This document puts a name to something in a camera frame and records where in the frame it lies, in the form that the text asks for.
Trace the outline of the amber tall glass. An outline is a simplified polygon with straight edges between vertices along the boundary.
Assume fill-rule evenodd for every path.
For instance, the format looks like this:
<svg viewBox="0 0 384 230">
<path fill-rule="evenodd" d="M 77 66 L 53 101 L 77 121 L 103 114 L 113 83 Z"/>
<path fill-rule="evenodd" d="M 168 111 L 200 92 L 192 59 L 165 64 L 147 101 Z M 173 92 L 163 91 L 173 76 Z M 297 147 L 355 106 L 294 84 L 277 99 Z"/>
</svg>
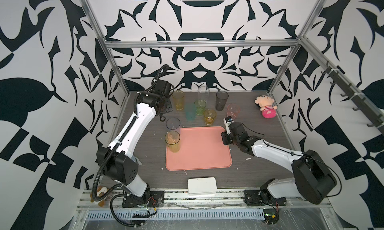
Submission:
<svg viewBox="0 0 384 230">
<path fill-rule="evenodd" d="M 172 94 L 176 110 L 181 111 L 184 109 L 184 97 L 185 93 L 182 90 L 175 90 Z"/>
</svg>

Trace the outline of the pink glass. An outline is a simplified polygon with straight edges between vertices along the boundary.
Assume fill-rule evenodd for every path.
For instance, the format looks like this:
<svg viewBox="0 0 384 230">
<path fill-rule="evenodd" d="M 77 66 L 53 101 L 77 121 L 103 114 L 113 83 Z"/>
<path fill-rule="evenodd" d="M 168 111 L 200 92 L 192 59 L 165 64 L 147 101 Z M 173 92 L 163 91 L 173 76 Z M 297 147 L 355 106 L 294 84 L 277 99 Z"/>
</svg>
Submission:
<svg viewBox="0 0 384 230">
<path fill-rule="evenodd" d="M 240 112 L 241 108 L 236 104 L 229 104 L 227 107 L 227 117 L 231 117 L 232 120 L 235 120 Z"/>
</svg>

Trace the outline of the blue-purple glass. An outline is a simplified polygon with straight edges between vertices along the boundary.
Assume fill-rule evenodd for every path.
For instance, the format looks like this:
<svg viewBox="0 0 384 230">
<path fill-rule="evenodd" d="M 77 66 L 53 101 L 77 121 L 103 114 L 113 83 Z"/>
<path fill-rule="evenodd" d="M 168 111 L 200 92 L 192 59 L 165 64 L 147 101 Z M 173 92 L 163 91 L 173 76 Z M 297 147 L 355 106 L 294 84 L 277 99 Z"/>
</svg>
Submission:
<svg viewBox="0 0 384 230">
<path fill-rule="evenodd" d="M 169 118 L 166 121 L 167 132 L 181 132 L 181 121 L 178 118 Z"/>
</svg>

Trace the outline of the pink tray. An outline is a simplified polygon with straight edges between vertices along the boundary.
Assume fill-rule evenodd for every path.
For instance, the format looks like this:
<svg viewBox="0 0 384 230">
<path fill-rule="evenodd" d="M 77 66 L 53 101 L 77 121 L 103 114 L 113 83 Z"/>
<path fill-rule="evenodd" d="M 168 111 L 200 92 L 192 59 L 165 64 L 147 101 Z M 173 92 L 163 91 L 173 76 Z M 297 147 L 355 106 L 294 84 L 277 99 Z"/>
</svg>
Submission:
<svg viewBox="0 0 384 230">
<path fill-rule="evenodd" d="M 229 146 L 223 144 L 223 127 L 181 128 L 180 150 L 167 149 L 169 171 L 191 171 L 228 168 L 232 165 Z"/>
</svg>

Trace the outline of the yellow-green glass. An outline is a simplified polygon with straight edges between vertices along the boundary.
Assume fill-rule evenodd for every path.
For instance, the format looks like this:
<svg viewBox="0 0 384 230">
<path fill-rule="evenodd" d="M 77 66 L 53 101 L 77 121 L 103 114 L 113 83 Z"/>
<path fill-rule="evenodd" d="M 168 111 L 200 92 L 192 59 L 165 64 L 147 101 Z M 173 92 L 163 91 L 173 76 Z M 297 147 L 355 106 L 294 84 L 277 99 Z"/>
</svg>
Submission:
<svg viewBox="0 0 384 230">
<path fill-rule="evenodd" d="M 181 136 L 176 131 L 170 131 L 165 135 L 165 142 L 167 148 L 172 153 L 178 153 L 180 151 Z"/>
</svg>

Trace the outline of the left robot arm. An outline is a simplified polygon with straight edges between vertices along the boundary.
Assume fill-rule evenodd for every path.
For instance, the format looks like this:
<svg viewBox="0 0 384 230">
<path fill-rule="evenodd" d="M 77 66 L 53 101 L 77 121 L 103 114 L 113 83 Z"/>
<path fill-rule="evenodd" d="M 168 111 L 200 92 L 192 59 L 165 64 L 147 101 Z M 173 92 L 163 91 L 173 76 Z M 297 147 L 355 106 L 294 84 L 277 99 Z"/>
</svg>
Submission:
<svg viewBox="0 0 384 230">
<path fill-rule="evenodd" d="M 165 121 L 164 114 L 172 111 L 169 98 L 174 86 L 165 80 L 154 80 L 145 91 L 138 92 L 133 105 L 133 113 L 118 136 L 106 147 L 97 151 L 99 170 L 92 187 L 92 198 L 101 201 L 114 189 L 123 188 L 138 198 L 147 199 L 148 184 L 138 174 L 139 162 L 134 156 L 135 148 L 148 124 L 156 116 Z M 100 177 L 104 175 L 117 182 L 106 193 L 98 196 Z"/>
</svg>

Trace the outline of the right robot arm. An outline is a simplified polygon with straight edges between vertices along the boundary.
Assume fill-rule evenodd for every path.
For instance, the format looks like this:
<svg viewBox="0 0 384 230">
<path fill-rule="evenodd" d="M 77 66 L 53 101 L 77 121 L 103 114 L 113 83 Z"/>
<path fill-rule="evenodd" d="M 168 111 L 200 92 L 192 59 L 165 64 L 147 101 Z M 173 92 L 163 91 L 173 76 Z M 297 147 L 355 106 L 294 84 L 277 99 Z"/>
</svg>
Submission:
<svg viewBox="0 0 384 230">
<path fill-rule="evenodd" d="M 293 151 L 278 147 L 264 140 L 263 135 L 248 135 L 244 124 L 224 119 L 226 130 L 222 132 L 224 145 L 237 146 L 241 152 L 252 157 L 268 160 L 293 174 L 283 180 L 270 179 L 260 187 L 255 205 L 273 204 L 280 199 L 302 198 L 318 205 L 338 185 L 340 179 L 315 151 Z"/>
</svg>

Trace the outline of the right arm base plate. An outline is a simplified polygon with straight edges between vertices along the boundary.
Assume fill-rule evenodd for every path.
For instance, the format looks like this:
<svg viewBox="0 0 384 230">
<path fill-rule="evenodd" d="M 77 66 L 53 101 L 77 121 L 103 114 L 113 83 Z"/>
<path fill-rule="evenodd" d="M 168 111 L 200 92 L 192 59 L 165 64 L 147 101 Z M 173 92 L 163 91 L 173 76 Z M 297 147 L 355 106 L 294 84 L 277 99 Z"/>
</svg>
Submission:
<svg viewBox="0 0 384 230">
<path fill-rule="evenodd" d="M 285 206 L 286 198 L 274 198 L 267 190 L 244 190 L 244 202 L 249 207 L 278 205 Z"/>
</svg>

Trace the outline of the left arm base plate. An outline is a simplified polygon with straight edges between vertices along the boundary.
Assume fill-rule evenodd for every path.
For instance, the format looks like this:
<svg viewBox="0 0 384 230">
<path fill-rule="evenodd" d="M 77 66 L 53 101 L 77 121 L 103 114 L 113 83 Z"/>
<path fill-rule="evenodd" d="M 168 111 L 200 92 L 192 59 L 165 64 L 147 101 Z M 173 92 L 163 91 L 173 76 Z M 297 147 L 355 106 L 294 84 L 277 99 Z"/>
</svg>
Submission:
<svg viewBox="0 0 384 230">
<path fill-rule="evenodd" d="M 142 197 L 125 194 L 122 207 L 123 208 L 139 208 L 148 207 L 155 208 L 164 203 L 164 191 L 146 191 Z"/>
</svg>

